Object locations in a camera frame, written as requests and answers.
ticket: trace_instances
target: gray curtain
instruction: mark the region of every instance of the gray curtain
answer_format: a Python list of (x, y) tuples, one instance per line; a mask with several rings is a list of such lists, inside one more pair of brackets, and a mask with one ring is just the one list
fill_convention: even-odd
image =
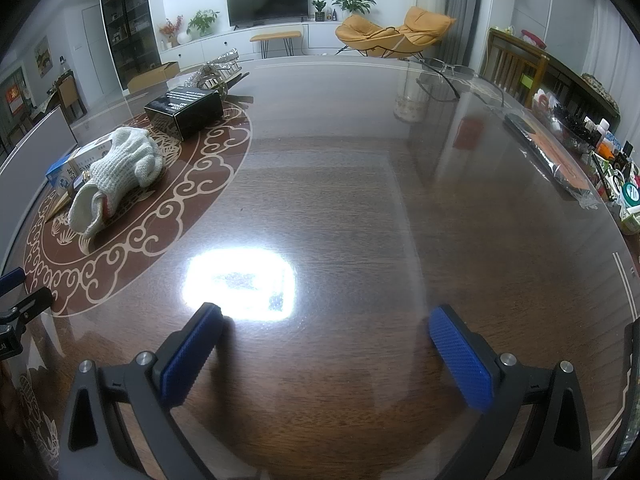
[(438, 58), (451, 64), (467, 65), (471, 56), (471, 38), (476, 33), (480, 0), (447, 0), (447, 16), (457, 21), (446, 33), (438, 50)]

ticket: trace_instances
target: black tv screen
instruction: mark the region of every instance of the black tv screen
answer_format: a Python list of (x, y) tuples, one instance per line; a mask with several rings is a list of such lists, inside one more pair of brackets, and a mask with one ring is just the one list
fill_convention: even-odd
[(308, 0), (226, 0), (229, 25), (251, 25), (275, 18), (308, 15)]

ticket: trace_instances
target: plant pot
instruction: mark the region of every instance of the plant pot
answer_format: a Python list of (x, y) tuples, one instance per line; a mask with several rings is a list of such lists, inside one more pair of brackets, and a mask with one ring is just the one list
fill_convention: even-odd
[(191, 35), (186, 32), (181, 32), (178, 34), (178, 43), (184, 45), (185, 43), (189, 43), (191, 41)]

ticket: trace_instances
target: white knitted glove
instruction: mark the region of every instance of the white knitted glove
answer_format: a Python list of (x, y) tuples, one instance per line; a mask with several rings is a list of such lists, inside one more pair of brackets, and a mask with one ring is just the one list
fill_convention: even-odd
[(69, 227), (89, 238), (104, 228), (122, 197), (136, 186), (147, 187), (162, 170), (156, 142), (140, 128), (118, 128), (109, 153), (89, 169), (91, 178), (78, 191), (69, 212)]

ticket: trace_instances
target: red poster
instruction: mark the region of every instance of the red poster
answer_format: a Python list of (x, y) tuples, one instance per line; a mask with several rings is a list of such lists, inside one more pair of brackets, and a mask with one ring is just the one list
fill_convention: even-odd
[(22, 95), (20, 94), (18, 85), (13, 85), (9, 88), (4, 96), (13, 115), (17, 114), (24, 106), (24, 101), (22, 100)]

